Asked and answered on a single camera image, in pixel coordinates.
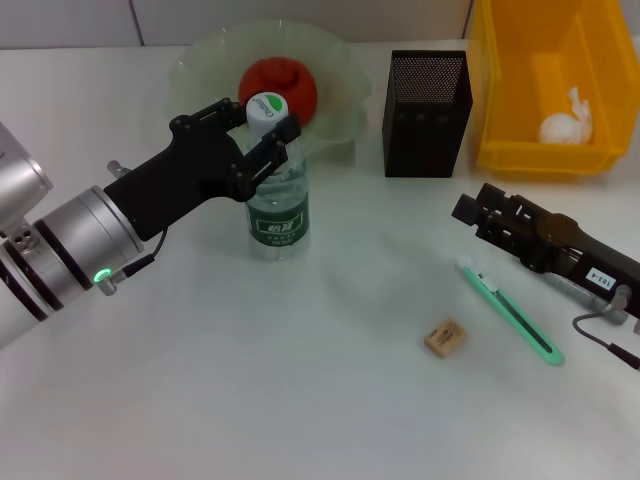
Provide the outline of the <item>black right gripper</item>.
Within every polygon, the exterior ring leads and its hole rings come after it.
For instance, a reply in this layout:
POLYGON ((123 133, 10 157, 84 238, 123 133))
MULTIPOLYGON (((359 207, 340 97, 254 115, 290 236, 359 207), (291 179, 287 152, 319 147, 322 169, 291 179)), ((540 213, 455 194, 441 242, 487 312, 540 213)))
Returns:
POLYGON ((625 311, 639 317, 639 263, 590 237, 563 214, 550 214, 520 195, 485 183, 476 198, 462 194, 452 216, 475 235, 516 257, 536 273, 553 273, 611 302, 616 289, 631 290, 625 311), (543 218, 543 242, 536 222, 543 218))

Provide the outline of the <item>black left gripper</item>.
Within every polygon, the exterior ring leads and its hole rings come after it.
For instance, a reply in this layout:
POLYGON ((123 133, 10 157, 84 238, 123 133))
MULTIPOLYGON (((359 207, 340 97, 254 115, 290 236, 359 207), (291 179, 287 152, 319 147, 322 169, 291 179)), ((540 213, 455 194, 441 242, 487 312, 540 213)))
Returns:
POLYGON ((149 240, 214 198, 244 202, 288 161, 286 146, 300 135, 288 115, 242 155, 228 131, 247 122, 229 98, 170 122, 172 140, 159 154, 115 180, 104 192, 137 236, 149 240))

